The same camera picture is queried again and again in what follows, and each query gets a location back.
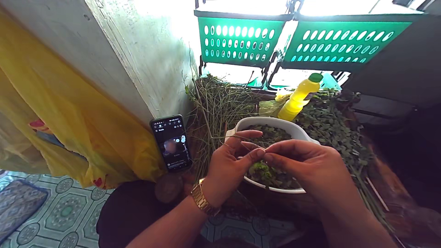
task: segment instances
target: yellow plastic bottle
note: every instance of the yellow plastic bottle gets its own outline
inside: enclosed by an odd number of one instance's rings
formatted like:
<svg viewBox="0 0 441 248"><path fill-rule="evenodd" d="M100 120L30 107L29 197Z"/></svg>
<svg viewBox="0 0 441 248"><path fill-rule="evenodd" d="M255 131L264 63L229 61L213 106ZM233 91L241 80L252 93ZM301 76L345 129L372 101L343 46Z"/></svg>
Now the yellow plastic bottle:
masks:
<svg viewBox="0 0 441 248"><path fill-rule="evenodd" d="M320 89L320 81L323 76L313 73L308 79L303 80L297 89L291 94L288 101L283 105L277 118L292 121L302 111L309 100Z"/></svg>

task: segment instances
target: wrist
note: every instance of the wrist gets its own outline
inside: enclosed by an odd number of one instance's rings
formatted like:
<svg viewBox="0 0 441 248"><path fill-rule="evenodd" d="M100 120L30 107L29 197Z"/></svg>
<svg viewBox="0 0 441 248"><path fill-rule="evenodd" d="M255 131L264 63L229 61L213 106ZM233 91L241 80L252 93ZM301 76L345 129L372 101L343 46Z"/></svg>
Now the wrist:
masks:
<svg viewBox="0 0 441 248"><path fill-rule="evenodd" d="M210 178L206 177L201 185L202 194L211 206L219 208L227 199L222 195L218 185L216 185Z"/></svg>

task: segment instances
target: phone screen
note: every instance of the phone screen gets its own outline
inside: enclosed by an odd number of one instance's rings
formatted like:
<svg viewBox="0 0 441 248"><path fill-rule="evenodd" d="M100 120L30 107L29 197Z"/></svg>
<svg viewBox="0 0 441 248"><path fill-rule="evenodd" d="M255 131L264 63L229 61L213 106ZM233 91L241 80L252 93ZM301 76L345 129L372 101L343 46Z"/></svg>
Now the phone screen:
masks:
<svg viewBox="0 0 441 248"><path fill-rule="evenodd" d="M192 161L182 116L153 120L150 126L168 171L190 167Z"/></svg>

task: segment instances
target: finger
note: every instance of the finger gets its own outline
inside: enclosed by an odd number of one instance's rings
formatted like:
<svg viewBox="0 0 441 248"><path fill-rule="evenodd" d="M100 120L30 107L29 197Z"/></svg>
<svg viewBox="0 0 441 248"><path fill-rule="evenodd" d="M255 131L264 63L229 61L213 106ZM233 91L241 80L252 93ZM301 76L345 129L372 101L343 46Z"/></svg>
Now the finger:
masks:
<svg viewBox="0 0 441 248"><path fill-rule="evenodd" d="M244 170L248 170L255 162L263 159L265 155L265 150L262 148L257 148L249 152L240 160L236 161L238 166L243 167Z"/></svg>
<svg viewBox="0 0 441 248"><path fill-rule="evenodd" d="M236 157L239 156L245 156L246 154L248 154L249 152L251 152L254 149L257 148L262 148L254 143L250 143L250 142L246 142L246 141L242 141L241 142L241 146L239 146L239 148L236 149Z"/></svg>
<svg viewBox="0 0 441 248"><path fill-rule="evenodd" d="M265 153L263 160L271 167L279 168L293 176L297 176L298 168L304 166L303 162L292 160L275 153Z"/></svg>
<svg viewBox="0 0 441 248"><path fill-rule="evenodd" d="M309 141L290 139L271 145L266 149L266 152L276 153L289 158L302 157L308 159L323 153L324 148L321 145Z"/></svg>
<svg viewBox="0 0 441 248"><path fill-rule="evenodd" d="M225 141L225 143L224 143L225 146L221 146L220 148L236 151L236 149L241 146L240 142L242 140L257 138L262 135L263 135L263 133L261 131L257 131L257 130L240 131L240 132L235 133L234 136L229 137L227 139L227 141Z"/></svg>

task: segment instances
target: bundle of stems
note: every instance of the bundle of stems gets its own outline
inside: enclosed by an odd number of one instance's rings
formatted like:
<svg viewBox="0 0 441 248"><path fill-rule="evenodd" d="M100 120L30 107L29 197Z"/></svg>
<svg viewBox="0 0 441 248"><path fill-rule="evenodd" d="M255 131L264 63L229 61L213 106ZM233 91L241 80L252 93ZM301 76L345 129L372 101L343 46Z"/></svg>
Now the bundle of stems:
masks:
<svg viewBox="0 0 441 248"><path fill-rule="evenodd" d="M211 154L222 145L227 130L245 117L258 116L259 99L250 88L233 85L208 74L193 80L194 88L186 87L194 102L188 135L196 150L193 158L196 180L207 173Z"/></svg>

